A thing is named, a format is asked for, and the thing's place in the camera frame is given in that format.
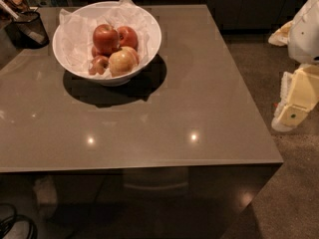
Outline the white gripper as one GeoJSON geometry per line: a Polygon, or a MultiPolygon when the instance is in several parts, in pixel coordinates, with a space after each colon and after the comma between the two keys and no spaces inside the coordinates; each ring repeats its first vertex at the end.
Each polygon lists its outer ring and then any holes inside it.
{"type": "Polygon", "coordinates": [[[288,132],[319,103],[319,0],[307,0],[292,22],[270,35],[268,43],[279,47],[288,44],[289,57],[301,64],[293,73],[283,74],[280,102],[271,123],[273,129],[288,132]]]}

